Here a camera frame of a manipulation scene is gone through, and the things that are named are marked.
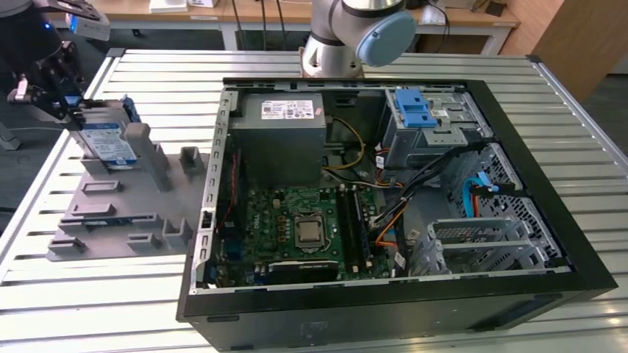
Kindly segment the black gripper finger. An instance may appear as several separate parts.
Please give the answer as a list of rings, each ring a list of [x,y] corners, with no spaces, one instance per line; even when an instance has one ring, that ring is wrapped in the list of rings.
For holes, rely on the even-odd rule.
[[[37,120],[69,129],[69,109],[63,93],[63,86],[56,79],[44,79],[40,83],[19,79],[7,101],[11,105],[27,107]]]
[[[61,96],[65,103],[68,124],[71,129],[77,130],[80,121],[76,118],[76,113],[84,97],[84,72],[77,47],[73,42],[61,43],[57,67],[60,69]]]

